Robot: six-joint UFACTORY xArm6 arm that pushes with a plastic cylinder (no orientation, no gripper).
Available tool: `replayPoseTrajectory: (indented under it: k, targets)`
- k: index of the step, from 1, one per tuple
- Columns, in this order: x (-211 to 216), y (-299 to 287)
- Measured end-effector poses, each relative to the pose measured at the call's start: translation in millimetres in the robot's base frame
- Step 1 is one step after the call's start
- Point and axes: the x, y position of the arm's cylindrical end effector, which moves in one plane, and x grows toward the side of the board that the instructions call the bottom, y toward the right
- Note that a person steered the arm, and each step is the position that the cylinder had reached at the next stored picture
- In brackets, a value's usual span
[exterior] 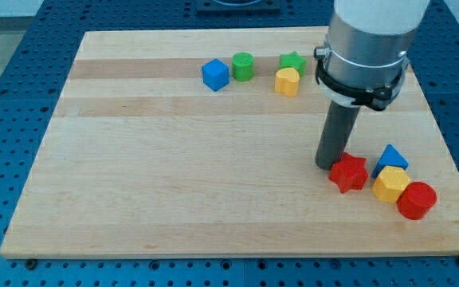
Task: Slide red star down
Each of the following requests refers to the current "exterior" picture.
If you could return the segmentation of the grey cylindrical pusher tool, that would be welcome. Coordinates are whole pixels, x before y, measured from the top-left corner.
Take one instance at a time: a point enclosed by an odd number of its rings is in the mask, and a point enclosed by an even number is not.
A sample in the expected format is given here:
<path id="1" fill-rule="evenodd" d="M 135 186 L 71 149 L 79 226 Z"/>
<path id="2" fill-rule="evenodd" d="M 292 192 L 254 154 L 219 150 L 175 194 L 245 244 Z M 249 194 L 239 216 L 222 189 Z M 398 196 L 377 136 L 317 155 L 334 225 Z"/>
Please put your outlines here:
<path id="1" fill-rule="evenodd" d="M 317 167 L 330 171 L 340 161 L 360 108 L 347 108 L 332 101 L 324 122 L 314 162 Z"/>

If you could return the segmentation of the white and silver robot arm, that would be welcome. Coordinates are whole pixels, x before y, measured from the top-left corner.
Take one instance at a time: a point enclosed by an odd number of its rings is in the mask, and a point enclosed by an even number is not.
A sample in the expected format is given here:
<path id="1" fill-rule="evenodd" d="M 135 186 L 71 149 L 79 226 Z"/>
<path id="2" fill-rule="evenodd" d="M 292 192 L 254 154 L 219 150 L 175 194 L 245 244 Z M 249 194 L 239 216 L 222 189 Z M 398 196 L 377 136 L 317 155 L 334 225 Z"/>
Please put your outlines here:
<path id="1" fill-rule="evenodd" d="M 381 112 L 398 96 L 408 50 L 430 0 L 335 0 L 324 43 L 313 51 L 315 79 L 330 99 L 314 157 L 340 161 L 362 107 Z"/>

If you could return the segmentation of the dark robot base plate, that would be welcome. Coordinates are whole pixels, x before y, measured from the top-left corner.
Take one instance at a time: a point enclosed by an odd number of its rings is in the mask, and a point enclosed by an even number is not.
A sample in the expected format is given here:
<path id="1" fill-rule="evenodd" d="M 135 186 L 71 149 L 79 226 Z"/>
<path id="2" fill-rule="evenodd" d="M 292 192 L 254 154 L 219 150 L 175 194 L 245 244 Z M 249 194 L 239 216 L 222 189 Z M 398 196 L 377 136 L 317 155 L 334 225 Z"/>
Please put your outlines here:
<path id="1" fill-rule="evenodd" d="M 279 0 L 196 0 L 198 14 L 279 12 Z"/>

